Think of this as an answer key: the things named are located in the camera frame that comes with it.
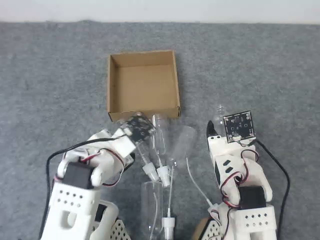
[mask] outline open cardboard box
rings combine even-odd
[[[107,111],[111,120],[133,112],[149,118],[180,115],[175,53],[172,50],[111,54],[108,61]]]

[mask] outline black circuit board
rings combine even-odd
[[[251,111],[224,116],[223,123],[228,143],[255,137]]]
[[[155,132],[153,124],[141,112],[131,116],[120,128],[135,145],[147,140]]]

